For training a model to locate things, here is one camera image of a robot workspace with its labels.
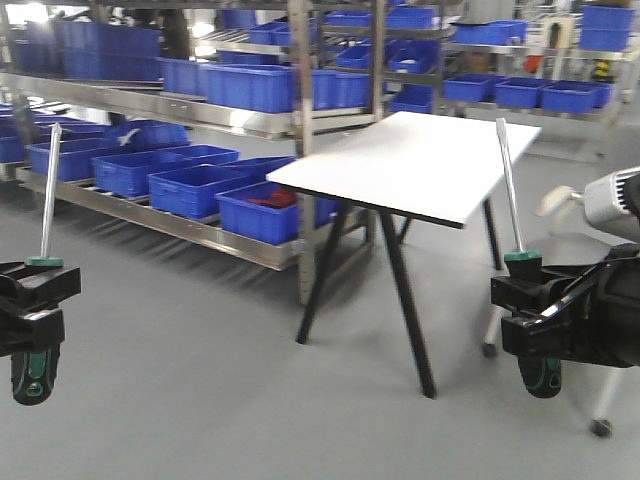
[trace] metal shelving unit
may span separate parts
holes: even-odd
[[[46,1],[46,4],[58,4],[58,1]],[[82,6],[99,10],[106,2],[78,2]],[[311,153],[314,135],[345,131],[351,128],[363,127],[381,118],[380,94],[372,94],[370,108],[349,108],[337,110],[312,111],[311,92],[311,63],[313,52],[308,41],[307,18],[313,10],[363,9],[372,8],[374,18],[383,18],[386,1],[379,0],[366,5],[363,2],[355,4],[312,3],[305,0],[289,1],[212,1],[212,2],[179,2],[163,1],[124,1],[121,6],[136,8],[242,8],[287,10],[289,13],[293,43],[291,47],[274,47],[266,45],[251,45],[246,42],[246,33],[239,31],[218,32],[209,36],[205,41],[216,48],[226,50],[245,51],[252,53],[267,53],[287,55],[291,63],[297,67],[296,77],[299,79],[297,107],[291,113],[267,114],[256,111],[221,107],[204,103],[204,98],[192,98],[162,92],[159,83],[137,82],[100,82],[77,81],[69,79],[43,78],[33,75],[17,73],[9,62],[9,68],[0,72],[0,85],[11,92],[12,98],[24,99],[26,94],[35,94],[48,100],[63,101],[72,105],[83,105],[110,112],[153,118],[172,123],[190,125],[221,131],[234,135],[245,135],[266,140],[293,139],[296,154],[301,157]],[[8,25],[6,4],[0,4],[0,21],[3,26]],[[4,45],[9,45],[10,31],[6,28],[3,33]],[[382,29],[379,29],[379,43],[384,39]],[[382,62],[374,62],[378,70],[382,69]],[[373,74],[373,84],[381,85],[381,76]],[[16,119],[27,118],[24,107],[17,103],[14,109]],[[44,177],[32,173],[23,163],[0,164],[0,180],[17,179],[25,188],[41,192],[44,187]],[[315,227],[315,208],[312,197],[302,196],[301,228],[299,239],[279,246],[269,245],[257,240],[249,239],[222,230],[217,224],[203,221],[198,222],[176,215],[155,210],[148,205],[148,199],[141,198],[127,200],[108,192],[97,190],[92,180],[84,182],[58,182],[57,195],[59,198],[90,208],[116,218],[182,238],[205,247],[222,251],[230,255],[254,262],[256,264],[283,270],[294,264],[299,266],[300,299],[306,302],[310,286],[315,278],[316,251],[324,243],[328,234],[328,226]],[[346,270],[362,256],[366,255],[374,240],[373,217],[365,210],[355,212],[349,219],[344,233],[364,228],[363,242],[352,252],[349,259],[342,263],[336,274]]]

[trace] gray floor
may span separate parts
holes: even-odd
[[[613,155],[633,155],[620,144]],[[516,181],[526,237],[546,234],[548,220],[531,213],[544,193],[581,188],[600,168],[524,159]],[[509,249],[505,198],[499,189],[494,202]],[[36,252],[40,213],[30,195],[0,184],[0,205],[2,258]],[[589,230],[575,215],[567,231]],[[14,403],[9,362],[0,362],[0,478],[637,477],[635,371],[610,417],[615,436],[602,441],[587,423],[603,369],[567,365],[563,393],[540,401],[522,388],[514,358],[480,354],[493,273],[480,214],[464,231],[416,224],[404,249],[436,401],[419,394],[381,246],[328,299],[311,344],[300,346],[295,269],[271,272],[76,206],[58,211],[54,232],[54,252],[82,267],[84,292],[64,304],[67,341],[50,401]],[[583,249],[582,238],[564,247],[596,258],[601,250]]]

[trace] white table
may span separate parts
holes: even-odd
[[[537,127],[508,126],[512,161],[520,158],[539,132]],[[267,178],[299,192],[342,200],[297,341],[307,341],[350,208],[359,205],[376,210],[422,390],[434,398],[435,385],[391,214],[463,228],[503,178],[495,123],[400,112]],[[490,233],[494,241],[495,234]]]

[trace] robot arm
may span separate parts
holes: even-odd
[[[11,355],[18,403],[37,405],[51,395],[64,341],[58,304],[78,293],[78,268],[0,263],[0,356]]]

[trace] metal cylinder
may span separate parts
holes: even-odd
[[[509,140],[507,138],[507,121],[504,118],[498,118],[496,120],[496,126],[498,131],[498,140],[500,141],[500,151],[502,152],[504,178],[507,182],[507,193],[509,194],[509,208],[511,209],[513,234],[516,237],[516,248],[518,249],[518,252],[524,252],[525,246],[524,240],[522,239],[518,204],[516,202],[516,189],[513,181],[513,165],[511,164],[511,153],[509,152]]]
[[[47,171],[47,190],[45,192],[44,216],[42,218],[42,244],[40,256],[49,257],[51,251],[51,224],[56,201],[56,180],[58,178],[58,163],[60,160],[60,138],[62,127],[56,123],[51,127],[51,146],[49,148],[49,169]]]

